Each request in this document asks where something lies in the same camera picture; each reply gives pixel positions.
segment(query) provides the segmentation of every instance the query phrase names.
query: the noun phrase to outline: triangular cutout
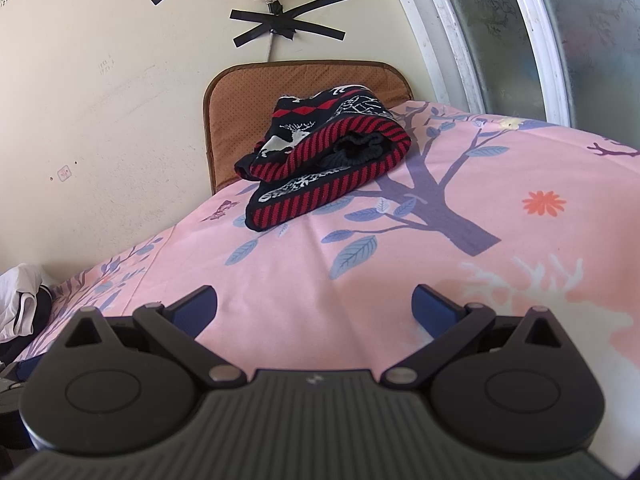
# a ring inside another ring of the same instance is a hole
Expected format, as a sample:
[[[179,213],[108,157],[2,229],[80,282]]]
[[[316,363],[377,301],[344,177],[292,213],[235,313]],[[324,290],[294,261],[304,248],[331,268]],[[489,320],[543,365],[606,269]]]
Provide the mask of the triangular cutout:
[[[67,340],[65,346],[73,348],[75,346],[95,345],[101,343],[100,335],[95,329],[93,320],[85,317],[78,323],[76,329]]]
[[[527,335],[526,343],[531,345],[552,346],[560,348],[561,344],[546,319],[537,319]]]

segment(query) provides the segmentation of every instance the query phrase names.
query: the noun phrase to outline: orange flower print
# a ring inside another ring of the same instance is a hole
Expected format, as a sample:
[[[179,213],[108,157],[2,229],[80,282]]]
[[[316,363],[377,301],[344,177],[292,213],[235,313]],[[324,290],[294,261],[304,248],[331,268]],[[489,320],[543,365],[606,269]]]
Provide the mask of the orange flower print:
[[[558,216],[558,211],[564,211],[562,204],[566,204],[566,200],[560,200],[560,195],[556,195],[553,191],[544,193],[543,191],[537,191],[536,193],[529,192],[531,198],[524,199],[524,209],[526,209],[530,215],[538,213],[542,216],[545,212],[551,216]]]

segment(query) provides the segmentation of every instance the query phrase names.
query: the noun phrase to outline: silver screw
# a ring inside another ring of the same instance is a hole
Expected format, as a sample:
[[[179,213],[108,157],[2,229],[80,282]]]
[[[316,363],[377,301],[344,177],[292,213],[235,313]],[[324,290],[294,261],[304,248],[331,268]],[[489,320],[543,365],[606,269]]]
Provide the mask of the silver screw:
[[[418,373],[411,368],[391,368],[385,374],[386,380],[393,384],[411,384],[418,378]]]
[[[218,365],[209,370],[209,377],[214,381],[225,383],[240,378],[242,372],[232,365]]]

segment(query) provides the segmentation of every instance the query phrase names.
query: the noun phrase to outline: white deer print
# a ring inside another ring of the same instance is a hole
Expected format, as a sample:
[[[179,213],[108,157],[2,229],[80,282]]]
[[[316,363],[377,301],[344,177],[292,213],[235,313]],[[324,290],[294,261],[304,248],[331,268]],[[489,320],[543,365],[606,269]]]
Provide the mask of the white deer print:
[[[260,156],[268,156],[271,152],[290,153],[302,139],[311,133],[311,128],[313,128],[315,124],[316,123],[281,125],[281,128],[291,132],[291,140],[289,141],[278,136],[271,137],[260,150]]]

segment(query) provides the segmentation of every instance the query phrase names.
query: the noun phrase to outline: bed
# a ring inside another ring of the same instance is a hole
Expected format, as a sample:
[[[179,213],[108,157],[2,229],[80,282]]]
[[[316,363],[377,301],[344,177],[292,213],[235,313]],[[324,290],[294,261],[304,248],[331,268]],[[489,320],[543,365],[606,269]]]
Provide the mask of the bed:
[[[301,73],[310,86],[334,83],[309,76],[326,68],[312,65],[290,65],[295,84]],[[640,153],[537,120],[410,100],[404,79],[378,65],[385,103],[413,139],[404,163],[261,233],[244,225],[256,184],[234,180],[228,167],[251,139],[238,147],[215,135],[225,121],[216,88],[238,88],[214,80],[205,122],[215,194],[174,227],[58,286],[47,329],[20,359],[46,351],[81,306],[126,316],[212,285],[218,314],[197,341],[248,375],[370,368],[377,377],[431,341],[410,311],[419,283],[501,315],[543,304],[606,396],[591,450],[628,474],[640,458]],[[258,113],[248,137],[260,137],[263,120]]]

